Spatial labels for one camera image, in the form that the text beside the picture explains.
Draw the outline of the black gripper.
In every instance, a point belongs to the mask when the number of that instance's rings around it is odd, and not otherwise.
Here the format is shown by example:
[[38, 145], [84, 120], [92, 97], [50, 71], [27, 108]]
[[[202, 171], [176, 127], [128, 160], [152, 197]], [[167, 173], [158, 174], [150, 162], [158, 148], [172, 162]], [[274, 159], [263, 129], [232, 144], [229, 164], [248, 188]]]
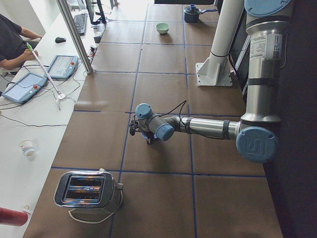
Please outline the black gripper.
[[151, 145], [154, 143], [154, 133], [152, 133], [151, 131], [144, 131], [142, 132], [144, 134], [146, 134], [148, 136], [148, 139], [147, 139], [147, 144], [148, 145]]

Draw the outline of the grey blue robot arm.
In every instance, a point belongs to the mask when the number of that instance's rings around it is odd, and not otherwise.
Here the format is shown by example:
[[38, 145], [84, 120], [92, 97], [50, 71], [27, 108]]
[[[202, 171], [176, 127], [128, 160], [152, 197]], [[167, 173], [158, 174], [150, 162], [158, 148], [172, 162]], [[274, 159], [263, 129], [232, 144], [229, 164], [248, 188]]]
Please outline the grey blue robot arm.
[[225, 86], [227, 60], [240, 19], [246, 15], [250, 38], [246, 111], [238, 122], [198, 119], [181, 115], [159, 115], [149, 104], [136, 107], [129, 125], [131, 135], [139, 132], [151, 144], [168, 140], [174, 132], [212, 139], [235, 140], [238, 152], [248, 161], [267, 163], [278, 150], [276, 128], [280, 124], [276, 100], [283, 48], [283, 35], [290, 26], [292, 0], [225, 0], [222, 4], [210, 56], [196, 64], [200, 86]]

